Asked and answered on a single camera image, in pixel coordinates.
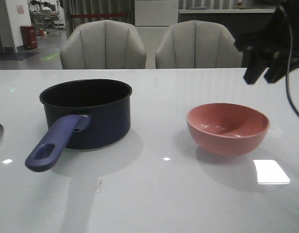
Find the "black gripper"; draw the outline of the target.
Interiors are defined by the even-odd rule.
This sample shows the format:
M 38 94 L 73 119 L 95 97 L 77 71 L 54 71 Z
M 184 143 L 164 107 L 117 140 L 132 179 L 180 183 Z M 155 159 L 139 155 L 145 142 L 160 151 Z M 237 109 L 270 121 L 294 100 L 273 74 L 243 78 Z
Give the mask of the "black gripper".
M 290 70 L 299 68 L 299 0 L 280 0 L 269 23 L 261 30 L 238 36 L 235 46 L 249 52 L 249 63 L 243 76 L 255 84 L 264 70 L 267 83 L 276 83 Z

